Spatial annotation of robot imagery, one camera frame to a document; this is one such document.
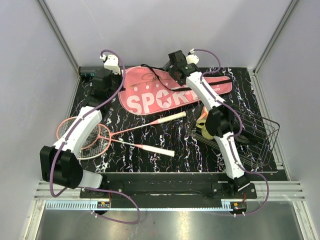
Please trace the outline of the black shuttlecock tube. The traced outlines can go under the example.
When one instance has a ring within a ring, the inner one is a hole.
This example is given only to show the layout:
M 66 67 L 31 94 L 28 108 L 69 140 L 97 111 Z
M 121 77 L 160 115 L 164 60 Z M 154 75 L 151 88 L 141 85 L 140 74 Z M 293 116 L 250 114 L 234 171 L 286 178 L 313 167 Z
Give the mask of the black shuttlecock tube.
M 93 77 L 97 71 L 103 69 L 102 66 L 79 66 L 77 69 L 78 76 L 82 77 Z

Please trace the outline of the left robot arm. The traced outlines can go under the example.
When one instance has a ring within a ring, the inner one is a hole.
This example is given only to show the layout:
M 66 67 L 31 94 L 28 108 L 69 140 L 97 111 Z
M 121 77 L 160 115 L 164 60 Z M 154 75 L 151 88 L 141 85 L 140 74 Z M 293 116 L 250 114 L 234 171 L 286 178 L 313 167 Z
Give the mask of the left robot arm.
M 78 160 L 81 148 L 90 133 L 99 124 L 110 108 L 110 101 L 123 87 L 123 74 L 119 67 L 100 68 L 91 79 L 91 88 L 78 116 L 71 126 L 52 146 L 40 150 L 41 174 L 49 183 L 64 189 L 98 189 L 102 175 L 84 170 Z

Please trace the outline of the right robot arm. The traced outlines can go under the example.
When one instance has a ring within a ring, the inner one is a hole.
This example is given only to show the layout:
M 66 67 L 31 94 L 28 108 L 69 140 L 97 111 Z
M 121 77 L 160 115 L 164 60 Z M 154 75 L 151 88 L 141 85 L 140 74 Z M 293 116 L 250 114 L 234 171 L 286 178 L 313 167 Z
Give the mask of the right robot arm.
M 195 55 L 197 49 L 191 49 L 188 56 L 181 50 L 168 54 L 168 73 L 180 86 L 189 87 L 201 100 L 208 111 L 202 136 L 215 139 L 222 154 L 229 184 L 235 192 L 239 192 L 250 185 L 246 178 L 235 144 L 235 136 L 241 134 L 243 129 L 239 114 L 228 105 L 225 100 L 213 90 L 205 80 L 204 75 L 213 75 L 221 68 L 219 58 L 211 51 L 200 49 L 201 52 L 212 54 L 218 62 L 218 68 L 214 71 L 201 72 Z

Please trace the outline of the pink racket bag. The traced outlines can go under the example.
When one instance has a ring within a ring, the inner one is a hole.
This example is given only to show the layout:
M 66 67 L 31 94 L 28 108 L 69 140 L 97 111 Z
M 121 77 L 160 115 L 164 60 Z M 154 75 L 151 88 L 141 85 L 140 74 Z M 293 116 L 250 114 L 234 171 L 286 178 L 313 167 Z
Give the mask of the pink racket bag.
M 150 115 L 202 101 L 205 106 L 213 106 L 220 95 L 232 90 L 232 80 L 228 76 L 201 77 L 194 72 L 180 86 L 168 72 L 135 66 L 126 70 L 124 90 L 118 94 L 123 108 L 136 115 Z

